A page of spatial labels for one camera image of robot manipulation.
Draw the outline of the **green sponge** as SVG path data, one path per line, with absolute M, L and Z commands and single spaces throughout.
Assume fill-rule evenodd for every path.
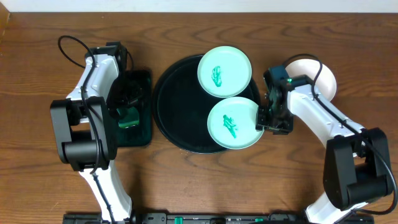
M 119 113 L 118 125 L 120 128 L 130 128 L 139 125 L 139 112 L 135 107 L 118 108 Z

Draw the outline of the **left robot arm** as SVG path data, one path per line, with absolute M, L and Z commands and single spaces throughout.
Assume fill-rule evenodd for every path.
M 145 93 L 129 77 L 131 54 L 120 42 L 88 48 L 83 74 L 50 115 L 60 160 L 90 186 L 101 208 L 98 223 L 137 223 L 133 201 L 115 166 L 118 130 L 138 126 Z

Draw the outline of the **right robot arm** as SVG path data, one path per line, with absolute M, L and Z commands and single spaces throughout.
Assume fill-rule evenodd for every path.
M 323 97 L 306 75 L 289 77 L 284 66 L 264 73 L 268 104 L 257 111 L 256 129 L 274 134 L 292 132 L 294 117 L 300 118 L 326 149 L 324 193 L 309 205 L 310 223 L 343 223 L 355 213 L 373 214 L 365 205 L 392 195 L 397 206 L 397 182 L 391 170 L 385 133 L 353 122 Z

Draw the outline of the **white plate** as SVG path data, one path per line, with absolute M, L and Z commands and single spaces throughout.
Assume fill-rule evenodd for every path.
M 289 63 L 285 69 L 291 78 L 306 75 L 313 80 L 319 68 L 318 61 L 304 58 Z M 315 85 L 328 101 L 334 98 L 337 91 L 336 79 L 333 72 L 325 64 L 322 65 L 321 73 Z

